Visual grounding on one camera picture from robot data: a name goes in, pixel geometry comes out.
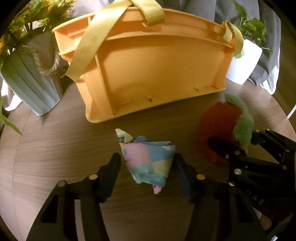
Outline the white sheer curtain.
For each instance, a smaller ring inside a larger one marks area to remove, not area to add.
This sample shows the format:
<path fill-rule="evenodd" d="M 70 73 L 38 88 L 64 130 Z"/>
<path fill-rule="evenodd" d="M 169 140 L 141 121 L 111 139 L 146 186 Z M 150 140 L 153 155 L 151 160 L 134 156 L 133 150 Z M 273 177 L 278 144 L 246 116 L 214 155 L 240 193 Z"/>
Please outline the white sheer curtain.
<path fill-rule="evenodd" d="M 3 108 L 6 111 L 13 111 L 22 103 L 22 100 L 14 94 L 3 78 L 1 78 L 1 97 L 3 99 Z"/>

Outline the orange plastic crate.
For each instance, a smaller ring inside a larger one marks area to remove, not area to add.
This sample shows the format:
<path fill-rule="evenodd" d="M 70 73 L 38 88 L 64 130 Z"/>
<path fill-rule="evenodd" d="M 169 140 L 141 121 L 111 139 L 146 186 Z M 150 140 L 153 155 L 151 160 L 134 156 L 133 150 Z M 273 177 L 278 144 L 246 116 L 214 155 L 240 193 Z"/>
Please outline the orange plastic crate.
<path fill-rule="evenodd" d="M 76 80 L 89 122 L 225 89 L 233 55 L 240 49 L 224 26 L 199 16 L 165 10 L 165 22 L 145 27 L 130 7 Z"/>

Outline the red green fluffy plush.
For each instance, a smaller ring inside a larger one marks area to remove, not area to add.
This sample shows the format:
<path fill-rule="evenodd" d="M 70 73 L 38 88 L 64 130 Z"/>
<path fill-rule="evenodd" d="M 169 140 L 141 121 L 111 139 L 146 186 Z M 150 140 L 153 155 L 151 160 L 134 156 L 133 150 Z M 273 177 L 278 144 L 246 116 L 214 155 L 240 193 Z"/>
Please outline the red green fluffy plush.
<path fill-rule="evenodd" d="M 245 152 L 251 144 L 254 120 L 245 102 L 237 96 L 226 93 L 225 101 L 217 101 L 202 115 L 199 126 L 199 147 L 204 157 L 212 162 L 226 162 L 210 149 L 208 139 L 217 136 Z"/>

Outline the pastel patchwork fabric pouch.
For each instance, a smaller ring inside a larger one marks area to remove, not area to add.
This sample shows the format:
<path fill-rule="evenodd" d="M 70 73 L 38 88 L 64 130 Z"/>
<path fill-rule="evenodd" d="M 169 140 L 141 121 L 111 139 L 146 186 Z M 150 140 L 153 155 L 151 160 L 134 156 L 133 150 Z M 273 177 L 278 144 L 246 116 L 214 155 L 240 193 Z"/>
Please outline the pastel patchwork fabric pouch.
<path fill-rule="evenodd" d="M 154 194 L 165 187 L 176 146 L 169 141 L 134 138 L 120 128 L 115 130 L 125 164 L 137 184 L 152 185 Z"/>

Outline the grey ribbed vase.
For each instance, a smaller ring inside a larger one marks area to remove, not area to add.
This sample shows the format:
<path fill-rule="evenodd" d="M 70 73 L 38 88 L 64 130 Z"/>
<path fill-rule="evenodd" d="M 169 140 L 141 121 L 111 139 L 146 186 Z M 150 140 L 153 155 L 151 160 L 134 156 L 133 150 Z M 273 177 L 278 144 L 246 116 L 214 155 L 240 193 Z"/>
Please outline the grey ribbed vase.
<path fill-rule="evenodd" d="M 38 116 L 53 109 L 63 96 L 61 57 L 52 32 L 45 32 L 9 54 L 1 76 L 12 91 Z"/>

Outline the green potted plant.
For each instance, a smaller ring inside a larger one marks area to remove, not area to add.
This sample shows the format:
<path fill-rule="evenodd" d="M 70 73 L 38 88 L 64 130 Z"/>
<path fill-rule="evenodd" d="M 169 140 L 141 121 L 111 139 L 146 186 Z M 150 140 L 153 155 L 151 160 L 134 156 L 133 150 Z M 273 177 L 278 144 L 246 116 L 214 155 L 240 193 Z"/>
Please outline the green potted plant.
<path fill-rule="evenodd" d="M 240 23 L 236 27 L 241 31 L 244 39 L 248 39 L 258 45 L 269 56 L 273 54 L 273 50 L 266 47 L 267 44 L 267 27 L 265 21 L 258 18 L 250 18 L 243 6 L 237 1 L 233 1 L 236 10 L 240 15 Z"/>

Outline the white metal hoop stand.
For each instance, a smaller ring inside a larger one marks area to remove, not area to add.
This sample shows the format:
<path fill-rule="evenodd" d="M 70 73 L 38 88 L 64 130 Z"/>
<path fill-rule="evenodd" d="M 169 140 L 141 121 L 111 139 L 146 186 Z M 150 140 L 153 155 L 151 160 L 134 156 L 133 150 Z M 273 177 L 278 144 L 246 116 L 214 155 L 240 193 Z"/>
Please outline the white metal hoop stand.
<path fill-rule="evenodd" d="M 290 119 L 295 111 L 296 111 L 296 104 L 293 106 L 292 110 L 288 113 L 287 118 Z"/>

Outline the sunflower bouquet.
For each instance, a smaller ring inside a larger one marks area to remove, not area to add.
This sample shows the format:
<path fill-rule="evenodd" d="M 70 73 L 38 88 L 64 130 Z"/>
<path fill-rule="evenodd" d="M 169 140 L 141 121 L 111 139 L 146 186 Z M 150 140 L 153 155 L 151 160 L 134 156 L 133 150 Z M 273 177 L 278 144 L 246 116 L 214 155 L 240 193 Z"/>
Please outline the sunflower bouquet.
<path fill-rule="evenodd" d="M 10 22 L 1 37 L 1 67 L 6 57 L 29 40 L 73 18 L 75 1 L 30 1 Z M 60 79 L 68 63 L 61 58 Z"/>

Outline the white plant pot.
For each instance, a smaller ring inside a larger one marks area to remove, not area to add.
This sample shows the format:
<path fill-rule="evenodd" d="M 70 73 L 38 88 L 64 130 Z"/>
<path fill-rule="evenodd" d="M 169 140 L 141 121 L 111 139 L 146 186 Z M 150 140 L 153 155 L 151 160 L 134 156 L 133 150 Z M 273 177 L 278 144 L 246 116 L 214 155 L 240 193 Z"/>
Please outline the white plant pot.
<path fill-rule="evenodd" d="M 262 54 L 262 49 L 250 40 L 243 41 L 243 54 L 240 58 L 233 57 L 228 68 L 226 78 L 243 85 L 255 69 Z"/>

